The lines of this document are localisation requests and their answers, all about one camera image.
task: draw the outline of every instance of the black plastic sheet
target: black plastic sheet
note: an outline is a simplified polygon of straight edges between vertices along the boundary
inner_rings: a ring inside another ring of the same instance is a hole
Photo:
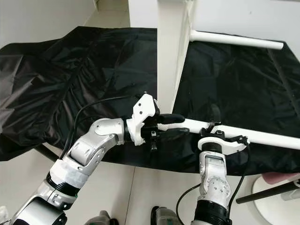
[[[0,50],[0,160],[48,142],[63,148],[81,107],[101,98],[131,95],[84,111],[77,137],[92,119],[131,117],[134,97],[156,97],[155,29],[78,27],[42,43],[10,44]],[[207,121],[216,104],[222,123],[300,137],[300,64],[285,44],[281,51],[192,42],[174,113]],[[197,135],[162,143],[157,152],[133,144],[111,149],[104,161],[197,173]],[[248,174],[300,172],[300,151],[251,144]],[[227,156],[230,175],[240,175],[247,153]]]

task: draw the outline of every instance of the tiled floor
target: tiled floor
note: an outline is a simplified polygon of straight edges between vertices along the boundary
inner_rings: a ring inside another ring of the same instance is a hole
[[[100,0],[98,12],[87,20],[86,26],[103,28],[129,27],[126,0]],[[1,163],[0,205],[6,205],[10,214],[30,196],[45,178],[52,162],[32,150],[9,162]],[[238,193],[250,193],[257,176],[247,177]],[[232,189],[239,177],[229,177]],[[120,225],[149,225],[150,211],[155,205],[174,209],[178,197],[199,182],[198,174],[176,173],[102,162],[81,189],[78,200],[68,210],[67,225],[83,225],[88,219],[107,210]],[[179,207],[186,225],[193,218],[198,189],[188,194]],[[253,203],[233,204],[234,225],[267,225]]]

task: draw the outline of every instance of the white pole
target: white pole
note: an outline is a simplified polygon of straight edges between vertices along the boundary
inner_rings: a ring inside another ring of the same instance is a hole
[[[208,126],[209,123],[207,122],[186,119],[183,123],[173,123],[168,125],[159,124],[158,128],[160,130],[167,130],[170,128],[189,128],[191,133],[198,134],[202,128],[208,128]],[[247,136],[249,141],[253,143],[300,150],[300,138],[269,134],[265,132],[224,125],[215,126],[211,132],[215,133],[217,130],[224,131],[226,138],[243,135]]]
[[[214,34],[191,30],[190,41],[208,41],[232,45],[246,45],[260,48],[271,48],[280,50],[283,48],[283,43],[276,41],[267,41],[248,37],[238,37],[226,34]]]

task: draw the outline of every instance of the round white base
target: round white base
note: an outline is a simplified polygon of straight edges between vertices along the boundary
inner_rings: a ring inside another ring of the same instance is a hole
[[[257,193],[269,188],[284,184],[287,181],[275,185],[267,184],[263,177],[259,177],[252,186],[252,193]],[[272,225],[296,225],[300,221],[300,199],[284,201],[281,195],[274,195],[254,201],[260,214]]]

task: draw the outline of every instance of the wire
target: wire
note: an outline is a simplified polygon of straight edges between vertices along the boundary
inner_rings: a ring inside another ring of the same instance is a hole
[[[184,197],[187,193],[189,193],[190,191],[194,190],[195,188],[197,188],[197,187],[199,187],[199,186],[200,186],[200,184],[197,184],[197,185],[191,187],[189,190],[185,191],[185,192],[179,197],[179,199],[178,199],[178,201],[177,201],[177,204],[176,204],[176,215],[177,215],[177,218],[178,218],[179,222],[180,222],[182,225],[184,225],[184,223],[182,222],[182,220],[180,219],[179,214],[178,214],[178,206],[179,206],[179,203],[180,203],[180,201],[183,199],[183,197]]]
[[[104,101],[110,101],[110,100],[116,100],[116,99],[123,99],[123,98],[129,98],[131,96],[120,96],[120,97],[109,97],[109,98],[104,98],[104,99],[101,99],[99,101],[96,101],[96,102],[93,102],[93,103],[90,103],[90,104],[87,104],[86,106],[82,107],[79,112],[77,113],[76,117],[75,117],[75,121],[74,121],[74,124],[71,126],[71,129],[68,133],[68,136],[67,136],[67,140],[66,140],[66,143],[65,143],[65,146],[64,146],[64,149],[60,155],[60,159],[62,159],[65,154],[69,151],[70,147],[71,147],[71,144],[73,143],[73,138],[76,134],[76,130],[77,130],[77,123],[78,123],[78,120],[79,120],[79,116],[80,114],[88,107],[92,106],[92,105],[96,105],[96,104],[99,104],[101,102],[104,102]]]
[[[230,211],[231,211],[231,205],[232,205],[232,203],[233,203],[233,200],[234,200],[236,194],[238,193],[238,191],[239,191],[239,189],[240,189],[240,187],[241,187],[241,185],[242,185],[242,183],[243,183],[243,180],[244,180],[244,178],[245,178],[247,169],[248,169],[249,164],[250,164],[250,161],[251,161],[251,148],[250,148],[248,142],[246,142],[246,147],[247,147],[247,151],[248,151],[248,159],[247,159],[246,167],[245,167],[245,170],[244,170],[244,172],[243,172],[243,174],[242,174],[242,177],[240,178],[240,181],[239,181],[239,183],[238,183],[238,185],[237,185],[237,187],[236,187],[236,189],[235,189],[233,195],[232,195],[231,198],[230,198],[230,201],[229,201],[229,204],[228,204],[228,218],[230,218]]]

